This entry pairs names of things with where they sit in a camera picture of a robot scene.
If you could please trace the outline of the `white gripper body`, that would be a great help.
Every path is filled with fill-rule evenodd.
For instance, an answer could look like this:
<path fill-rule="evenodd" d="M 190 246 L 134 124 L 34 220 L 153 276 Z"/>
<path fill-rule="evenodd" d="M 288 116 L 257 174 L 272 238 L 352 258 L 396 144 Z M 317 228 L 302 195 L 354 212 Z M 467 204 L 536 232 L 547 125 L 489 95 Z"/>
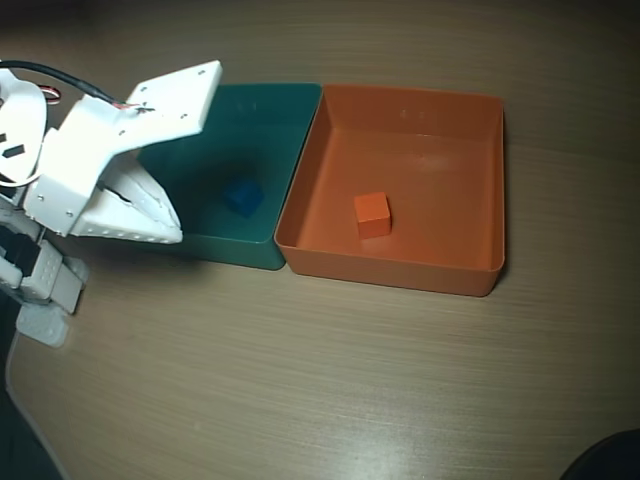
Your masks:
<path fill-rule="evenodd" d="M 39 158 L 40 176 L 23 204 L 30 218 L 61 236 L 71 232 L 114 156 L 124 116 L 121 109 L 84 97 L 58 128 L 47 133 Z"/>

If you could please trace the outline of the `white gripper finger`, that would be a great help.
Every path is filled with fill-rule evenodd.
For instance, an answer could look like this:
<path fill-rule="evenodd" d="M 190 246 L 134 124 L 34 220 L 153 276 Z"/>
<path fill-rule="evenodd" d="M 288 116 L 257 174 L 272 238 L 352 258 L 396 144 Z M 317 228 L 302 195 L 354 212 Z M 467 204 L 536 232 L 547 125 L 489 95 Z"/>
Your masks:
<path fill-rule="evenodd" d="M 102 181 L 107 189 L 150 219 L 166 227 L 181 228 L 165 190 L 140 163 L 111 163 L 103 173 Z"/>
<path fill-rule="evenodd" d="M 93 196 L 73 226 L 73 235 L 157 244 L 183 240 L 171 206 L 154 198 L 138 205 L 119 196 Z"/>

